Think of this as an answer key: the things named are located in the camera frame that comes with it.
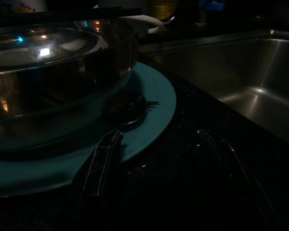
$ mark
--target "teal plate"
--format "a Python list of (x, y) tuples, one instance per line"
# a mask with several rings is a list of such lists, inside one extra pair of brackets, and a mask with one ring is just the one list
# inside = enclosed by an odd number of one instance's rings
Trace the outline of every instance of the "teal plate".
[[(123, 132), (121, 162), (141, 152), (161, 134), (171, 121), (176, 106), (171, 83), (160, 72), (145, 64), (136, 64), (125, 89), (143, 94), (148, 101), (159, 101), (159, 105), (147, 113), (140, 126)], [(106, 133), (110, 129), (114, 128), (102, 121), (91, 125), (83, 135), (75, 138), (75, 142), (80, 144), (91, 141), (90, 145), (58, 157), (34, 161), (0, 161), (0, 197), (39, 193), (69, 185), (97, 144), (98, 139), (93, 139), (93, 132), (99, 130)]]

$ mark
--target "granite countertop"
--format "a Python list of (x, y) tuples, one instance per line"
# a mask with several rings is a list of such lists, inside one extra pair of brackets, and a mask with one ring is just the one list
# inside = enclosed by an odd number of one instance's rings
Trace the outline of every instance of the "granite countertop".
[[(143, 56), (140, 62), (160, 70)], [(206, 128), (233, 146), (289, 230), (289, 146), (185, 80), (160, 71), (176, 91), (176, 112), (152, 145), (120, 167), (120, 187), (112, 206), (118, 225), (134, 221), (146, 227), (150, 219), (160, 217), (161, 228), (182, 229), (194, 224), (201, 230), (219, 230), (205, 215), (224, 219), (223, 211), (212, 212), (210, 204), (201, 203), (204, 194), (195, 172), (195, 155), (201, 152), (196, 130)], [(1, 198), (0, 230), (58, 230), (55, 227), (65, 222), (62, 214), (68, 193), (65, 187)]]

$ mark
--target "sink basin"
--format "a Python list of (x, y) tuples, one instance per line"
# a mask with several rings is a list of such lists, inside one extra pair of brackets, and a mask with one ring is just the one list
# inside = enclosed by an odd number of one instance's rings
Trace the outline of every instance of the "sink basin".
[(289, 143), (289, 33), (256, 31), (140, 50)]

